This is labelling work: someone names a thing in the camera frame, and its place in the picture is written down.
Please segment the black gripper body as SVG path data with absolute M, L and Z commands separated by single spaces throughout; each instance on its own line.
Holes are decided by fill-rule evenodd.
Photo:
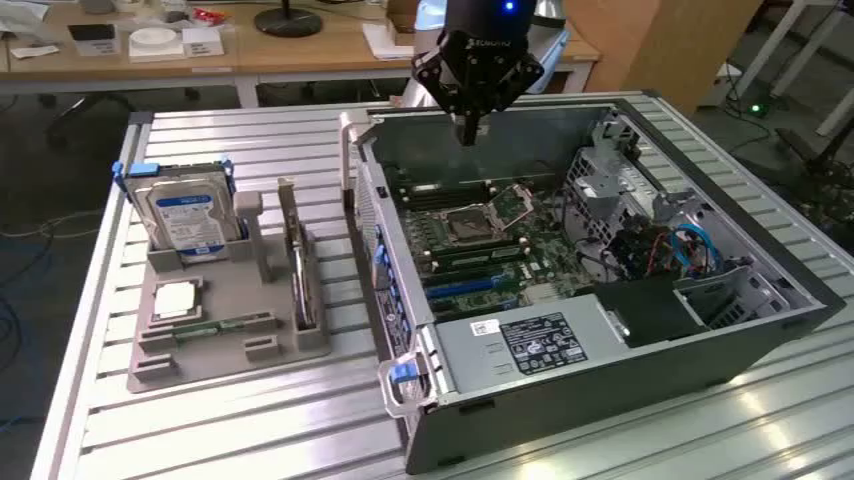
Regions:
M 437 47 L 468 105 L 468 68 L 485 58 L 528 51 L 532 1 L 449 1 Z

